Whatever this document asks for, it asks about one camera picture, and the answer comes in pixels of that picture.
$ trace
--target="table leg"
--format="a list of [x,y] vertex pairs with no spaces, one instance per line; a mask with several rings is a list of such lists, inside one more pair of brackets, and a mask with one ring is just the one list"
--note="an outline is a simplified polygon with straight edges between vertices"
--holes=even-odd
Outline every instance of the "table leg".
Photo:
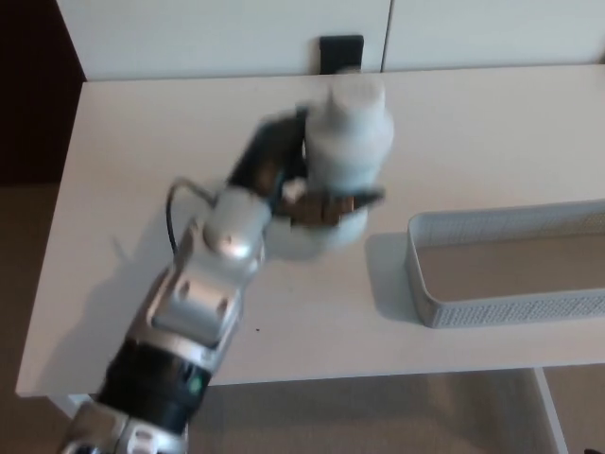
[[49,395],[48,398],[70,419],[74,417],[82,402],[91,400],[88,394]]
[[548,424],[550,425],[550,435],[552,437],[553,445],[557,448],[558,454],[568,454],[561,423],[559,422],[559,416],[557,416],[557,409],[555,408],[555,403],[552,400],[552,395],[548,388],[545,370],[542,367],[535,367],[533,369],[533,374],[536,378],[536,384],[542,398],[546,418],[548,418]]

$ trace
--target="white bottle cap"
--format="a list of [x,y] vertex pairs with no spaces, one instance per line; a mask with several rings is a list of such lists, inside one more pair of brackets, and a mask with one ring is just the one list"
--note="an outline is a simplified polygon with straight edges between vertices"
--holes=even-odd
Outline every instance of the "white bottle cap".
[[385,86],[368,75],[337,75],[330,88],[330,111],[339,121],[373,123],[385,112]]

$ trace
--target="black cable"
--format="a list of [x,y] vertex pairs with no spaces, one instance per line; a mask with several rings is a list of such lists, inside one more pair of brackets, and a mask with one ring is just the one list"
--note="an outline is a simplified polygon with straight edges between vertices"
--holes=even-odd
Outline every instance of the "black cable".
[[174,200],[177,191],[182,187],[189,189],[200,199],[206,201],[210,206],[215,206],[216,201],[215,197],[208,190],[186,178],[179,178],[170,185],[170,189],[168,189],[168,194],[166,196],[165,213],[166,230],[168,231],[168,240],[170,240],[170,248],[172,248],[173,254],[177,253],[177,240],[174,237],[174,227],[172,226],[172,201]]

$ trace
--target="dark wall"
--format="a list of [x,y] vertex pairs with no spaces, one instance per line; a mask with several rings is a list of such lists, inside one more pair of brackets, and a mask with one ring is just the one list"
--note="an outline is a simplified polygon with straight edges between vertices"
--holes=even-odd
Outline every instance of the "dark wall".
[[0,0],[0,184],[61,180],[83,81],[55,0]]

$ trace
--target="robotic arm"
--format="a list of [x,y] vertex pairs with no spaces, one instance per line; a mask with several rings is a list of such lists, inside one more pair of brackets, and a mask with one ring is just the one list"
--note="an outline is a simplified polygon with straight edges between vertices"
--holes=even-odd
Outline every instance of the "robotic arm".
[[380,192],[283,197],[285,183],[306,176],[306,116],[300,110],[262,125],[210,216],[190,222],[95,401],[79,409],[61,454],[184,454],[183,434],[241,318],[242,294],[263,263],[271,219],[334,226],[381,199]]

